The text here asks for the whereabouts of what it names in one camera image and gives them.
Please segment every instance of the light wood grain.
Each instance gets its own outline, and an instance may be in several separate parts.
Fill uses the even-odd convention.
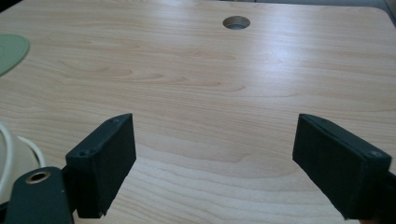
[[[250,26],[224,28],[233,15]],[[108,215],[77,223],[345,223],[291,160],[299,113],[396,156],[396,32],[379,9],[25,0],[0,33],[31,42],[0,77],[0,121],[50,165],[134,114],[137,162]]]

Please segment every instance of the screw hole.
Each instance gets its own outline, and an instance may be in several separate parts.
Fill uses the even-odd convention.
[[[40,182],[44,181],[48,177],[50,177],[50,172],[40,171],[40,172],[37,172],[35,174],[30,175],[26,179],[26,183],[27,184],[37,184],[37,183],[40,183]]]

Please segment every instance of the black plastic block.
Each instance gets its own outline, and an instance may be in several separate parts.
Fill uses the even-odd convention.
[[[79,217],[105,215],[136,160],[132,114],[109,119],[66,155]]]
[[[293,160],[344,218],[375,215],[390,155],[326,119],[300,115]]]

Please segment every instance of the black rubber pad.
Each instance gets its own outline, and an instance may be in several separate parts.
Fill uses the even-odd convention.
[[[300,115],[293,160],[344,218],[374,216],[390,155],[331,121]]]

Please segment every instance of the round hole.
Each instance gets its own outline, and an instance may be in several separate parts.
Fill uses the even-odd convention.
[[[230,30],[243,30],[250,25],[246,17],[232,16],[224,20],[223,25]]]
[[[50,176],[50,172],[47,171],[40,171],[35,174],[30,175],[26,179],[26,183],[28,184],[37,184],[40,183],[41,181],[47,179]]]

